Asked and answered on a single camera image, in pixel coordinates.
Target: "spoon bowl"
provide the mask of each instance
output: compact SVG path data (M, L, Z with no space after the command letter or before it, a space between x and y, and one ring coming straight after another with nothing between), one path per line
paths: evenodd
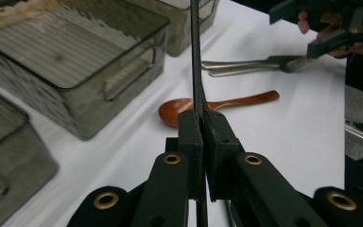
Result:
M246 96L236 99L207 102L208 108L217 111L227 106L255 105L270 102L279 98L279 93L270 91L256 96ZM193 98L178 98L165 102L158 110L161 119L169 126L178 127L178 116L181 112L191 110L194 107Z

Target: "wooden spoon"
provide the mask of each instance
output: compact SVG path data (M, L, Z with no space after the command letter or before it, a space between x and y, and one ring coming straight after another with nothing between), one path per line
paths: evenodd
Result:
M256 96L240 97L231 100L224 100L218 102L207 102L208 108L217 111L220 108L227 106L241 106L241 105L254 105L273 101L279 98L279 93L270 91ZM181 112L193 109L193 98L179 98L167 101L159 108L158 113L164 123L169 126L178 127L178 115Z

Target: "fork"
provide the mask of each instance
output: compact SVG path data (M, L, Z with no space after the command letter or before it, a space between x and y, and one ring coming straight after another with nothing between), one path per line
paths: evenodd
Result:
M209 75L212 77L222 77L269 70L292 73L312 61L313 59L308 59L306 56L270 56L266 60L259 61L202 61L201 67L204 70L209 70Z

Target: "white table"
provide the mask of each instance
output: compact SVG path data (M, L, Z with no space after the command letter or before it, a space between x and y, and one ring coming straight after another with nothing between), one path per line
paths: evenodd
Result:
M296 25L221 0L214 25L201 36L202 59L243 61L269 55L304 55L315 33L302 35ZM209 101L251 96L276 90L277 101L221 110L246 151L265 155L299 191L344 186L345 62L323 56L304 71L261 72L212 78L202 72ZM166 137L177 130L157 115L165 101L192 96L191 49L178 58L166 57L164 72L96 137L80 141L7 92L0 93L23 107L57 160L60 170L4 226L66 226L93 190L112 185L129 191L145 181ZM195 226L194 207L189 223ZM227 226L223 203L210 204L210 226Z

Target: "gray transparent container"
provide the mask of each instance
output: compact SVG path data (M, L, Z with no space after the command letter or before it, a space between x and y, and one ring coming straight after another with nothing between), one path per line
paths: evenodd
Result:
M166 52L179 56L191 44L190 0L125 0L156 12L170 20ZM219 0L199 0L199 31L203 33L215 20Z
M0 86L80 139L163 72L169 21L160 15L117 0L28 5L14 22L0 17Z
M27 114L0 96L0 225L51 180L57 169Z

